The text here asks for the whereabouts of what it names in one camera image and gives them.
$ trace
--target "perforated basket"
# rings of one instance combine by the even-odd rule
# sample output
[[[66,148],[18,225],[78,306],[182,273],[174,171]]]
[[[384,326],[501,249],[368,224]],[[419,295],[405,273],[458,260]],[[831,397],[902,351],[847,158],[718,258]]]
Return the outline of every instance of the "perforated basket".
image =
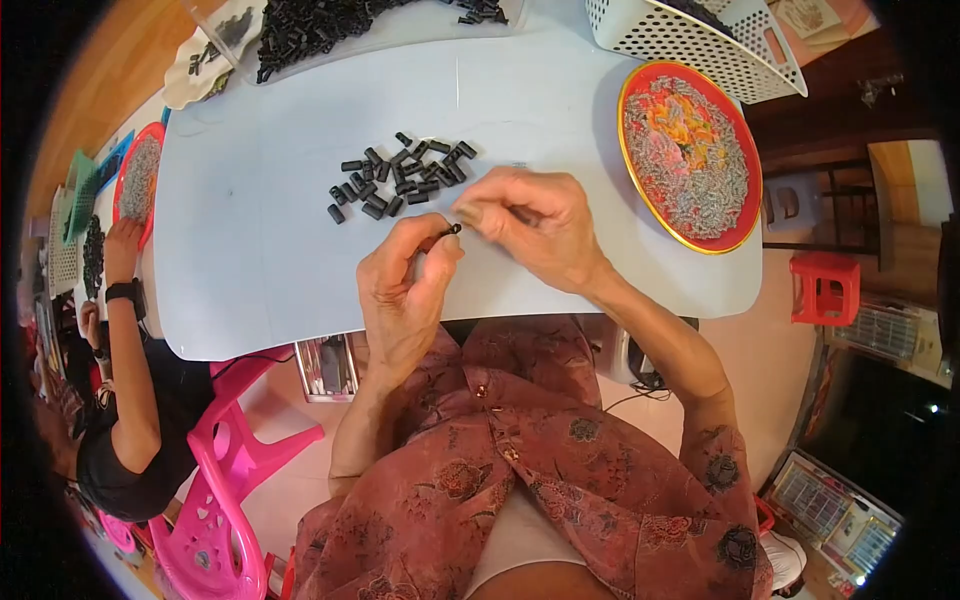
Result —
[[[67,198],[63,187],[58,186],[50,209],[50,237],[47,253],[47,283],[50,300],[69,292],[80,281],[80,258],[77,255],[77,240],[63,243],[63,234],[69,228],[65,222],[73,202]]]
[[[602,48],[638,59],[682,62],[745,104],[791,94],[806,97],[804,75],[763,0],[698,4],[716,14],[736,39],[657,0],[587,0],[587,14]],[[779,53],[765,32],[775,37]]]

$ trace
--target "floral blouse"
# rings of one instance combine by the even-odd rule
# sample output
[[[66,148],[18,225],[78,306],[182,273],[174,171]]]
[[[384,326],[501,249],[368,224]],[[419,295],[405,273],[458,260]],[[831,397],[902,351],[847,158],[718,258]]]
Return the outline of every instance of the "floral blouse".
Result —
[[[684,432],[678,460],[601,412],[569,317],[441,330],[391,401],[402,445],[300,521],[294,598],[462,598],[517,484],[618,597],[770,597],[740,434]]]

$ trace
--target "woman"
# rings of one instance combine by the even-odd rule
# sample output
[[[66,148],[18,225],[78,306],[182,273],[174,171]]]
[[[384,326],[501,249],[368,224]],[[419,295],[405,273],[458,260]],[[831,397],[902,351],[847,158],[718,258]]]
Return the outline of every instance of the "woman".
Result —
[[[630,332],[683,403],[680,460],[600,411],[569,317],[489,320],[459,348],[438,328],[459,240],[438,214],[403,219],[357,269],[370,365],[332,498],[300,523],[295,597],[770,597],[723,367],[612,267],[579,183],[497,168],[453,209]]]
[[[110,228],[108,290],[133,281],[142,233],[130,219]],[[213,399],[213,386],[207,363],[180,360],[162,340],[142,340],[131,296],[108,295],[108,336],[96,305],[81,308],[78,323],[104,381],[94,406],[84,408],[83,432],[72,432],[73,423],[50,405],[38,406],[36,419],[56,473],[105,513],[143,521],[167,508],[197,465],[186,434]]]

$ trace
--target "pink plastic chair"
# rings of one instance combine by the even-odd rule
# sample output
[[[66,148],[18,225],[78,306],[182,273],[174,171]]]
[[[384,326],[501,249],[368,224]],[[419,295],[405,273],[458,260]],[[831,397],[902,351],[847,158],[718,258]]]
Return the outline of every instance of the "pink plastic chair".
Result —
[[[97,509],[97,517],[100,518],[100,524],[107,533],[107,539],[112,541],[118,550],[125,554],[136,552],[136,540],[133,539],[131,525],[128,522],[116,516],[110,516],[100,509]]]
[[[292,353],[286,346],[256,355],[283,360]],[[214,382],[215,399],[187,434],[200,469],[177,525],[170,533],[163,516],[150,521],[157,561],[185,600],[262,600],[266,596],[263,554],[240,503],[308,445],[324,438],[320,425],[274,444],[263,444],[253,436],[237,398],[273,364],[256,358],[240,360]],[[211,366],[211,371],[222,367]],[[239,547],[237,565],[231,532],[236,533]]]

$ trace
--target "red tray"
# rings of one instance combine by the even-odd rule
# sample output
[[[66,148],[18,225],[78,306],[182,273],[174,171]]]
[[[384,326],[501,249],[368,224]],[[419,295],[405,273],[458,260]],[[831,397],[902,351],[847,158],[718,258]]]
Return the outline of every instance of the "red tray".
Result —
[[[624,103],[626,99],[635,92],[649,90],[650,84],[661,75],[676,77],[686,81],[694,89],[702,93],[709,102],[719,108],[730,120],[731,125],[733,125],[734,134],[746,160],[749,177],[749,181],[747,182],[747,197],[743,201],[743,207],[740,210],[740,216],[737,218],[736,226],[724,231],[717,239],[703,240],[687,237],[683,233],[670,227],[665,215],[661,214],[658,206],[647,197],[647,193],[641,184],[640,176],[634,170],[634,164],[630,160],[630,153],[627,149],[627,140],[624,134],[625,128],[628,127],[628,124],[624,122]],[[671,235],[688,248],[704,254],[730,252],[747,240],[760,216],[760,197],[763,193],[763,176],[760,169],[760,158],[756,153],[756,144],[754,144],[754,138],[750,135],[747,122],[723,90],[698,71],[679,62],[672,60],[645,62],[634,69],[620,89],[620,100],[617,103],[617,123],[620,149],[623,151],[623,159],[627,163],[627,169],[630,171],[630,177],[634,180],[636,190],[640,193],[640,196],[650,208],[651,212],[654,213],[654,216],[657,217],[657,220],[660,221],[660,224],[663,225]]]
[[[117,185],[113,190],[113,223],[116,223],[120,220],[120,196],[123,194],[123,184],[124,179],[127,175],[127,163],[130,162],[131,157],[133,156],[134,151],[143,140],[148,137],[154,137],[160,143],[160,151],[163,152],[163,136],[166,134],[167,130],[163,127],[163,124],[159,121],[151,123],[147,127],[140,130],[140,133],[133,139],[133,143],[130,145],[130,149],[127,150],[127,155],[124,156],[123,163],[120,165],[120,171],[117,175]],[[151,194],[156,194],[156,173],[154,173],[153,180],[150,182]],[[150,214],[147,215],[147,222],[143,224],[143,235],[140,236],[140,243],[137,245],[138,250],[143,250],[143,247],[146,246],[147,240],[150,239],[150,236],[154,232],[154,210],[156,209],[156,202],[150,209]]]

